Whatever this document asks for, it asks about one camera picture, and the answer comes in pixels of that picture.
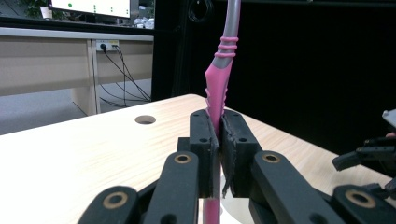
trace power outlet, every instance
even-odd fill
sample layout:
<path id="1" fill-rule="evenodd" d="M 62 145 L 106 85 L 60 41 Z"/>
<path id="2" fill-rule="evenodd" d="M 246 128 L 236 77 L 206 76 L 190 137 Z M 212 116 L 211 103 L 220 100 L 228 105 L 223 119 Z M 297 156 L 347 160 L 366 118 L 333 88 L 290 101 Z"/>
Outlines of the power outlet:
<path id="1" fill-rule="evenodd" d="M 106 45 L 106 51 L 115 51 L 117 48 L 114 46 L 120 46 L 118 40 L 96 40 L 96 51 L 103 51 L 101 45 Z"/>

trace floor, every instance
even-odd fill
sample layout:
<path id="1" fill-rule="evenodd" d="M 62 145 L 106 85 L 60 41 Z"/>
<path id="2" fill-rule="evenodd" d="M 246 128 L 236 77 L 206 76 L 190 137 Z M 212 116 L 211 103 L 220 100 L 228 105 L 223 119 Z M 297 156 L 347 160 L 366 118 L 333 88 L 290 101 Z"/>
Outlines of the floor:
<path id="1" fill-rule="evenodd" d="M 147 95 L 151 95 L 151 79 L 137 80 L 136 84 Z M 124 90 L 121 89 L 123 85 L 124 83 L 120 82 L 99 86 L 99 95 L 103 99 L 100 101 L 102 113 L 122 109 L 125 104 L 134 106 L 147 102 L 132 96 L 143 98 L 142 93 L 132 82 L 125 83 L 127 100 L 124 101 Z M 0 97 L 0 135 L 84 117 L 86 115 L 72 101 L 71 90 Z"/>

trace wooden table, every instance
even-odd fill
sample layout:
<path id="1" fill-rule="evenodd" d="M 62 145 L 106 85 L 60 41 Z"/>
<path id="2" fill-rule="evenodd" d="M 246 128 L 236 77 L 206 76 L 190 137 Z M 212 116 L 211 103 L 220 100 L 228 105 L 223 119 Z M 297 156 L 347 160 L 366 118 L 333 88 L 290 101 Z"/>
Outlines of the wooden table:
<path id="1" fill-rule="evenodd" d="M 189 115 L 203 108 L 204 98 L 184 95 L 0 136 L 0 223 L 77 223 L 102 190 L 142 189 L 159 177 L 177 139 L 190 135 Z M 156 121 L 135 121 L 145 115 Z M 361 166 L 336 172 L 335 154 L 245 120 L 262 149 L 285 155 L 314 188 L 331 194 L 343 184 L 390 181 Z"/>

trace round hole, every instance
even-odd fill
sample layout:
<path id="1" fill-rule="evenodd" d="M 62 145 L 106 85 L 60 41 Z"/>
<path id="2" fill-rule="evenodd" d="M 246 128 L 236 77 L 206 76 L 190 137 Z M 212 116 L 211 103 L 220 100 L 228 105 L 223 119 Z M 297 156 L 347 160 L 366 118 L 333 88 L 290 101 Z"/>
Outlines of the round hole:
<path id="1" fill-rule="evenodd" d="M 176 216 L 173 214 L 163 216 L 161 218 L 161 224 L 177 224 Z"/>
<path id="2" fill-rule="evenodd" d="M 364 208 L 374 208 L 375 200 L 364 191 L 349 189 L 346 191 L 346 197 L 354 204 Z"/>
<path id="3" fill-rule="evenodd" d="M 188 163 L 190 161 L 191 161 L 191 157 L 185 154 L 177 155 L 175 157 L 175 162 L 180 164 Z"/>
<path id="4" fill-rule="evenodd" d="M 280 162 L 280 158 L 273 154 L 264 154 L 262 155 L 262 159 L 271 163 Z"/>
<path id="5" fill-rule="evenodd" d="M 124 192 L 113 192 L 105 197 L 103 206 L 107 209 L 115 209 L 125 205 L 128 195 Z"/>
<path id="6" fill-rule="evenodd" d="M 311 214 L 311 216 L 309 216 L 309 220 L 314 224 L 327 224 L 326 218 L 317 213 Z"/>
<path id="7" fill-rule="evenodd" d="M 134 121 L 139 124 L 152 124 L 156 121 L 156 119 L 150 115 L 142 115 L 134 119 Z"/>

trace computer monitor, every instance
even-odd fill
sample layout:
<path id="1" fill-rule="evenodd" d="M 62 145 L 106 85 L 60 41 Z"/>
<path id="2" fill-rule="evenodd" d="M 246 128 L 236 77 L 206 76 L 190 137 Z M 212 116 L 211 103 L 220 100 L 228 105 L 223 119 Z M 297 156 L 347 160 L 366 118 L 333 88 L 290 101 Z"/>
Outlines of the computer monitor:
<path id="1" fill-rule="evenodd" d="M 50 9 L 130 18 L 130 0 L 49 0 Z"/>

